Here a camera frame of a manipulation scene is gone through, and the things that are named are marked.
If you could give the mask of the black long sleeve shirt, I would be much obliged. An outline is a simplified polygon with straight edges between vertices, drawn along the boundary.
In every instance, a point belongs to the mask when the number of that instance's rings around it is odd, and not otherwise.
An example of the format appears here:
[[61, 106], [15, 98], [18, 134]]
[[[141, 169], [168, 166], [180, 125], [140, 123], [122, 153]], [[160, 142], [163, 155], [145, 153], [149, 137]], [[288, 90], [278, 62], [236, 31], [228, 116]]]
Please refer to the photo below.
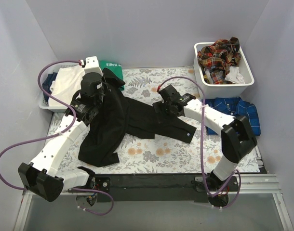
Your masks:
[[103, 69], [110, 91], [104, 96], [98, 115], [90, 123], [90, 131], [80, 145], [78, 159], [95, 167], [119, 163], [116, 149], [125, 134], [140, 139], [153, 139], [162, 135], [191, 143], [196, 128], [171, 118], [159, 123], [151, 105], [125, 97], [120, 87], [125, 83], [111, 70]]

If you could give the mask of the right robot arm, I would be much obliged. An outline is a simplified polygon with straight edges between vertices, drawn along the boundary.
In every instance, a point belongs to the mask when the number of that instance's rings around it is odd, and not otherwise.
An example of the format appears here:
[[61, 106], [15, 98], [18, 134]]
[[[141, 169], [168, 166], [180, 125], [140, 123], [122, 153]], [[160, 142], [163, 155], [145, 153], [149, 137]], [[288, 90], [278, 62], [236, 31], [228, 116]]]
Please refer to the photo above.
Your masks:
[[163, 89], [158, 86], [157, 93], [162, 100], [153, 103], [153, 107], [160, 121], [184, 116], [211, 128], [220, 136], [223, 156], [207, 177], [206, 185], [212, 190], [224, 190], [239, 162], [257, 146], [248, 118], [221, 113], [191, 94], [180, 95], [172, 85]]

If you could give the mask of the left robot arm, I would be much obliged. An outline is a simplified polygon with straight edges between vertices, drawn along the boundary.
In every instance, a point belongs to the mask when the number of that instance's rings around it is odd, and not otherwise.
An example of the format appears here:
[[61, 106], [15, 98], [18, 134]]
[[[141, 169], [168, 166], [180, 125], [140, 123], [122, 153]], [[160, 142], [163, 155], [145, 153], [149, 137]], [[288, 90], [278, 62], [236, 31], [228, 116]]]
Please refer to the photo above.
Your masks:
[[70, 103], [74, 111], [66, 111], [56, 130], [57, 136], [48, 141], [29, 164], [22, 163], [18, 168], [25, 188], [48, 202], [56, 200], [62, 191], [75, 187], [80, 187], [86, 193], [95, 188], [95, 173], [86, 167], [65, 173], [58, 171], [71, 145], [85, 131], [102, 106], [105, 95], [103, 74], [85, 74], [80, 87]]

